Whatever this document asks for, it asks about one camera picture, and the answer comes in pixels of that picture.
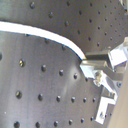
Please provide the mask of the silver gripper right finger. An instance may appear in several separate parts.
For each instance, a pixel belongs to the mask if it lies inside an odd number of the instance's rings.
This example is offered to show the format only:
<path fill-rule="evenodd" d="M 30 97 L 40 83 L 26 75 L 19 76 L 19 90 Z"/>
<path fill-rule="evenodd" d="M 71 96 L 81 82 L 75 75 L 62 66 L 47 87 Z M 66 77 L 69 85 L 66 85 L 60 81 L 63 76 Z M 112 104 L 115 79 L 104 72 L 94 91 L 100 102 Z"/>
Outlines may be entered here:
<path fill-rule="evenodd" d="M 110 68 L 114 68 L 128 61 L 128 37 L 125 37 L 124 41 L 112 50 L 87 52 L 86 58 L 88 60 L 105 60 Z"/>

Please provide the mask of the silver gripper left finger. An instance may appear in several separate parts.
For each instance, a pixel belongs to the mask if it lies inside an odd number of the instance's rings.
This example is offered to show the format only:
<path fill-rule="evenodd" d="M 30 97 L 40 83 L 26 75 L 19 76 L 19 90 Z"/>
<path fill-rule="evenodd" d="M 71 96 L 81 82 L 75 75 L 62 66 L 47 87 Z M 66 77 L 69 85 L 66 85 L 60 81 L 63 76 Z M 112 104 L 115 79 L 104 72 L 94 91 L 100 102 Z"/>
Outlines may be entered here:
<path fill-rule="evenodd" d="M 118 97 L 122 83 L 123 74 L 114 72 L 107 65 L 106 61 L 83 60 L 80 68 L 86 78 L 91 78 L 95 86 L 104 86 L 110 94 Z"/>

